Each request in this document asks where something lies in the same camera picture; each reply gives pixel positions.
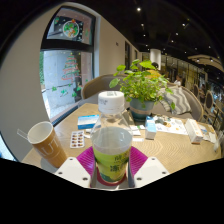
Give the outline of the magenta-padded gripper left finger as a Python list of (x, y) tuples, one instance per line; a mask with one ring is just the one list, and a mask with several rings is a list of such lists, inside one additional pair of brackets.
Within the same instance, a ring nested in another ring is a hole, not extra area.
[(69, 157), (55, 174), (84, 188), (90, 188), (95, 172), (93, 148), (89, 147), (77, 157)]

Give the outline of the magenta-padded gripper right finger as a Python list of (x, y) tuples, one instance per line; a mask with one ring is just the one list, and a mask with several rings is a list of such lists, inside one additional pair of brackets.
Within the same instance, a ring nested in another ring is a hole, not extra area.
[(131, 148), (128, 163), (128, 184), (131, 188), (143, 187), (168, 174), (156, 157), (147, 157), (137, 148)]

